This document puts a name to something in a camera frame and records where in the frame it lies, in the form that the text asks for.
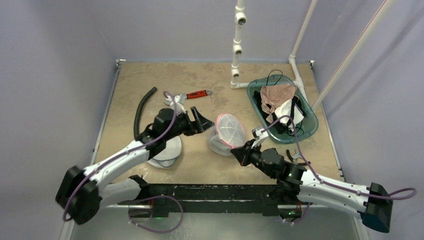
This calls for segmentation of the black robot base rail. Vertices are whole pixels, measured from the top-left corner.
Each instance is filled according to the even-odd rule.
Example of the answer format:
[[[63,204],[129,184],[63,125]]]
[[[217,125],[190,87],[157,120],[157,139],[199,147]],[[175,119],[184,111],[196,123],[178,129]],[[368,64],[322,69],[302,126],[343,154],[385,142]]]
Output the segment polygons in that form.
[[[147,183],[141,192],[120,205],[148,206],[154,218],[170,213],[261,214],[265,217],[299,220],[307,204],[295,193],[275,184],[183,184]]]

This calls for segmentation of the white bra with black straps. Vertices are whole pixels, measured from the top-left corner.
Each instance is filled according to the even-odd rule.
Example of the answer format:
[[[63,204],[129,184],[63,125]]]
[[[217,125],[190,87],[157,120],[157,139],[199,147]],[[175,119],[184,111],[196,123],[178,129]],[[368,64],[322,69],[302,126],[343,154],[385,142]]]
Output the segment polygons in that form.
[[[294,122],[287,117],[283,117],[275,126],[276,128],[279,127],[282,129],[283,132],[285,131],[291,135],[294,133],[295,127],[297,128],[297,125],[301,124],[307,116],[306,112],[302,108],[302,102],[297,96],[294,96],[291,100],[287,100],[280,107],[276,108],[270,115],[271,122],[285,115],[290,116]]]

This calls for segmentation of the pink bra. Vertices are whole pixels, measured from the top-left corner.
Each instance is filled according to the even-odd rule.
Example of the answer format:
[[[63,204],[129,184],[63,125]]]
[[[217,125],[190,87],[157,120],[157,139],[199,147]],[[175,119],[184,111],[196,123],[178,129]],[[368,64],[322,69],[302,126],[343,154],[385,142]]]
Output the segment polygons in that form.
[[[266,114],[272,114],[286,101],[291,100],[297,91],[297,86],[290,84],[264,85],[260,89],[261,109]]]

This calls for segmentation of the pink-trimmed white mesh laundry bag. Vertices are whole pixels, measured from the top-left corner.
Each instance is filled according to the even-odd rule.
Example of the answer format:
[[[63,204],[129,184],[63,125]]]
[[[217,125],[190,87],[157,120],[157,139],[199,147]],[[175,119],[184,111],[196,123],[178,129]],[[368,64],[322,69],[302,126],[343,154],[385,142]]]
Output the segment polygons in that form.
[[[209,133],[207,143],[213,152],[222,156],[231,156],[231,150],[245,145],[245,130],[234,115],[220,114]]]

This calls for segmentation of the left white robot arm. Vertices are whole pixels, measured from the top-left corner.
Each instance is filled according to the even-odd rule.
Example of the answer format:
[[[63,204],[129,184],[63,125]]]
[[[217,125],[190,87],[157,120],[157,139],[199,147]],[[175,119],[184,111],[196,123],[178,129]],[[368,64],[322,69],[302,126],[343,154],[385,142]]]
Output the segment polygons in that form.
[[[128,200],[138,205],[146,203],[149,191],[141,176],[131,176],[118,183],[113,181],[163,152],[171,139],[202,134],[214,127],[214,122],[202,116],[196,107],[190,110],[193,120],[187,111],[163,108],[153,122],[123,149],[84,168],[76,165],[69,168],[55,196],[56,203],[63,209],[63,221],[82,225],[91,220],[102,205]]]

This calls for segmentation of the blue-trimmed white mesh laundry bag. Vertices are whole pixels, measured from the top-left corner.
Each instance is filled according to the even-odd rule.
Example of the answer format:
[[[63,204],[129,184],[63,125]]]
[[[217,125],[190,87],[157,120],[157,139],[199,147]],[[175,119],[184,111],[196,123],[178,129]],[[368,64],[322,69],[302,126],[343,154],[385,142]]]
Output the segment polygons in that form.
[[[183,150],[182,140],[179,136],[166,142],[166,147],[158,155],[148,160],[147,163],[155,168],[168,169],[180,157]]]

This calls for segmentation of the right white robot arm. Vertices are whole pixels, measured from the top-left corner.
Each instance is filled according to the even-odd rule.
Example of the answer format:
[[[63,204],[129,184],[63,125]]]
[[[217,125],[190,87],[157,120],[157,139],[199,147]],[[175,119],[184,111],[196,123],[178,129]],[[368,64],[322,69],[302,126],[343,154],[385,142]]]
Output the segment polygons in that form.
[[[378,184],[358,185],[342,182],[286,161],[275,148],[261,150],[248,141],[243,147],[231,149],[241,166],[252,164],[281,188],[280,196],[288,204],[296,200],[323,205],[360,219],[362,224],[380,233],[389,233],[393,201]]]

